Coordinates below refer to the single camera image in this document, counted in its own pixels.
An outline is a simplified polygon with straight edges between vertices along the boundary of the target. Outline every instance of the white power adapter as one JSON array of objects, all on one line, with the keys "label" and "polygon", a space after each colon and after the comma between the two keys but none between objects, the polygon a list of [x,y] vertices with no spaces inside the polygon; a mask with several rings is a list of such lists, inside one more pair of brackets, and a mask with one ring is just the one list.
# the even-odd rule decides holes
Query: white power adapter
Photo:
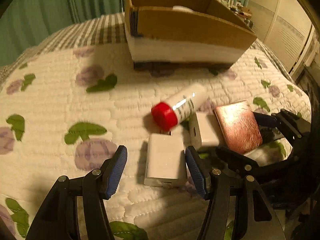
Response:
[{"label": "white power adapter", "polygon": [[151,134],[144,184],[178,187],[186,182],[187,167],[182,137]]},{"label": "white power adapter", "polygon": [[191,144],[197,151],[225,144],[223,133],[215,114],[195,112],[189,119],[189,131]]}]

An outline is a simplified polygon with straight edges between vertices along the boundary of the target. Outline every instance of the bed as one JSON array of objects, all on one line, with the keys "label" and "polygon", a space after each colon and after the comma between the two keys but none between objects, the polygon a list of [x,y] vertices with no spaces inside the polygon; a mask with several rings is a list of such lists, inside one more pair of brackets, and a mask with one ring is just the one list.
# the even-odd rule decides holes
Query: bed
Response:
[{"label": "bed", "polygon": [[[162,132],[150,109],[192,82],[203,84],[208,92],[200,111],[246,99],[253,111],[271,114],[284,108],[311,121],[308,96],[260,41],[227,71],[135,72],[123,14],[71,25],[4,66],[0,70],[0,216],[15,237],[26,237],[59,176],[84,176],[110,158],[118,145],[125,145],[124,173],[115,195],[105,201],[115,237],[196,239],[207,203],[192,185],[172,189],[143,185],[148,136]],[[99,133],[72,136],[70,131],[81,126]],[[176,127],[174,135],[183,135],[185,146],[189,145],[185,127]],[[287,158],[290,151],[286,139],[280,139],[247,156],[266,165]],[[81,204],[78,214],[80,235],[86,239]]]}]

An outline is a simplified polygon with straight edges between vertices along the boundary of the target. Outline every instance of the silver rivet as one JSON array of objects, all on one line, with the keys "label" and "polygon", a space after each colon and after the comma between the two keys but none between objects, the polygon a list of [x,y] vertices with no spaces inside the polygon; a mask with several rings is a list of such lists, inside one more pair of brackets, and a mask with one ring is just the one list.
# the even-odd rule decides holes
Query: silver rivet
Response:
[{"label": "silver rivet", "polygon": [[213,169],[213,170],[212,170],[212,173],[213,173],[214,175],[220,175],[220,174],[221,174],[221,171],[220,171],[219,169]]},{"label": "silver rivet", "polygon": [[101,170],[100,170],[100,169],[94,169],[94,170],[92,171],[92,174],[95,175],[95,176],[99,175],[100,173],[101,173]]},{"label": "silver rivet", "polygon": [[251,175],[246,176],[247,181],[253,182],[254,181],[254,177],[252,177]]},{"label": "silver rivet", "polygon": [[244,166],[244,169],[246,170],[246,171],[251,171],[252,170],[252,167],[251,167],[251,165],[246,165],[246,166]]},{"label": "silver rivet", "polygon": [[66,179],[67,179],[67,176],[62,175],[58,178],[58,181],[64,182]]}]

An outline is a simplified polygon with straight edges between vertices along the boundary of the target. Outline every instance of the mattress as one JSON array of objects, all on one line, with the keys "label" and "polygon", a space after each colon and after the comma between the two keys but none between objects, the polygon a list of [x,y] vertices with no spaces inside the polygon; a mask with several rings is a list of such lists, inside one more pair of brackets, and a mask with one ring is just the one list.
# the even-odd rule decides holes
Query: mattress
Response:
[{"label": "mattress", "polygon": [[[204,85],[208,93],[199,111],[248,100],[253,111],[271,114],[284,108],[311,121],[308,96],[265,52],[252,47],[224,72],[135,72],[123,23],[123,14],[116,14],[69,26],[26,50],[0,73],[0,216],[17,239],[26,237],[59,176],[84,176],[110,158],[118,145],[127,147],[128,161],[117,192],[105,201],[109,221],[116,222],[115,236],[196,239],[207,202],[192,185],[171,189],[143,185],[148,137],[162,132],[152,121],[151,107],[193,82]],[[70,135],[83,126],[99,133]],[[177,135],[189,145],[185,127],[172,131]],[[94,155],[88,142],[107,150]],[[287,158],[290,151],[283,138],[247,155],[266,165]],[[80,235],[85,239],[78,200]]]}]

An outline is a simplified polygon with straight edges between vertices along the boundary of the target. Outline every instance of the red bottle cap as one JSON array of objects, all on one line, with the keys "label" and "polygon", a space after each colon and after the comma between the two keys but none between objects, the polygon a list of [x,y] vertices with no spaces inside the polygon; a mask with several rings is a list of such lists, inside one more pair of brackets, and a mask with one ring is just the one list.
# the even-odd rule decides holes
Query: red bottle cap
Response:
[{"label": "red bottle cap", "polygon": [[157,125],[164,131],[169,131],[178,124],[178,119],[172,108],[165,102],[160,102],[151,109],[151,114]]}]

